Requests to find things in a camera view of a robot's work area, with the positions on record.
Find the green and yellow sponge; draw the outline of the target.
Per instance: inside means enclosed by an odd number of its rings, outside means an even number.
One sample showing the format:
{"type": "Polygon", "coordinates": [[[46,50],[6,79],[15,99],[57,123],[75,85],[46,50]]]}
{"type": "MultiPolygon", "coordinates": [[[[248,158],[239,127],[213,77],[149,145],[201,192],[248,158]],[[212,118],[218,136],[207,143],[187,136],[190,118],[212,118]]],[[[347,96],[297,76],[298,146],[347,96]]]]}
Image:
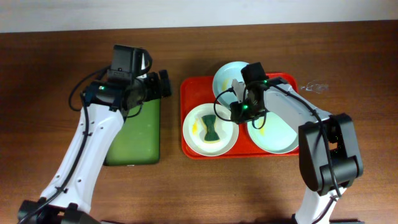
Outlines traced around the green and yellow sponge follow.
{"type": "Polygon", "coordinates": [[[204,115],[201,117],[201,121],[205,130],[204,141],[206,143],[218,142],[220,137],[215,130],[216,116],[213,114],[204,115]]]}

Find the light blue plate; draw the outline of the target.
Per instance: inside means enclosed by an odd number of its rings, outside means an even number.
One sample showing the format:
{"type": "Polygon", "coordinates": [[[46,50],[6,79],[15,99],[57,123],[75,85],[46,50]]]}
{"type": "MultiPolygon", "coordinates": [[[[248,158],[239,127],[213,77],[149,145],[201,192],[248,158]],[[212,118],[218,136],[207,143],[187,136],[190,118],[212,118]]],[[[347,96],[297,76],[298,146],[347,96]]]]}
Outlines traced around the light blue plate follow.
{"type": "MultiPolygon", "coordinates": [[[[223,65],[214,75],[212,89],[213,94],[217,97],[221,92],[231,87],[233,79],[243,82],[241,70],[248,65],[247,62],[230,62],[223,65]]],[[[233,92],[227,92],[218,98],[218,102],[229,109],[229,104],[237,101],[237,97],[233,92]]]]}

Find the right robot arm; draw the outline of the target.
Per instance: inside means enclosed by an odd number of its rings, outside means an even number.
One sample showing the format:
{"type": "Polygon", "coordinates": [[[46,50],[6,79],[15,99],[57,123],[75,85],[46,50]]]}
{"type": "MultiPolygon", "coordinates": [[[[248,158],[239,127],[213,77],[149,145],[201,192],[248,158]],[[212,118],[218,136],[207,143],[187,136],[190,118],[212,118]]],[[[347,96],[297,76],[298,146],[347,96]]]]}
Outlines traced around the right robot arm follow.
{"type": "Polygon", "coordinates": [[[243,81],[231,87],[238,99],[230,104],[231,121],[254,126],[272,112],[298,134],[306,189],[293,222],[329,223],[336,203],[364,170],[353,120],[311,104],[287,80],[267,76],[259,62],[243,67],[241,75],[243,81]]]}

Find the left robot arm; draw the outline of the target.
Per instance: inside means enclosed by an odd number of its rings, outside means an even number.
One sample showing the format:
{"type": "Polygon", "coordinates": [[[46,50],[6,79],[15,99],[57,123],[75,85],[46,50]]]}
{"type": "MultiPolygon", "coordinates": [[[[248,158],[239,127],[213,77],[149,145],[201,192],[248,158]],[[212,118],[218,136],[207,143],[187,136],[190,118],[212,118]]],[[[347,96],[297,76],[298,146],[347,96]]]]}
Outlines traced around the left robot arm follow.
{"type": "Polygon", "coordinates": [[[152,72],[146,49],[115,45],[111,64],[80,92],[80,119],[60,167],[37,201],[23,201],[19,223],[97,223],[95,184],[129,111],[172,94],[166,70],[152,72]]]}

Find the white plate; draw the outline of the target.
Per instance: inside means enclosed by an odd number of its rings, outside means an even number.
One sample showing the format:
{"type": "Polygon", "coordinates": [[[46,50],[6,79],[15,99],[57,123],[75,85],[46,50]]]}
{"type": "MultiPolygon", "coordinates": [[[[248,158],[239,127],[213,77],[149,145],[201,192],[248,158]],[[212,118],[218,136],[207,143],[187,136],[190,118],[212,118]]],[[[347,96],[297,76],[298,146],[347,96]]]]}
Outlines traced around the white plate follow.
{"type": "Polygon", "coordinates": [[[227,153],[235,145],[239,136],[239,126],[228,121],[230,110],[219,104],[205,103],[192,109],[184,118],[182,126],[183,139],[188,147],[199,155],[215,157],[227,153]],[[213,114],[216,116],[215,130],[220,140],[206,143],[205,130],[201,117],[213,114]]]}

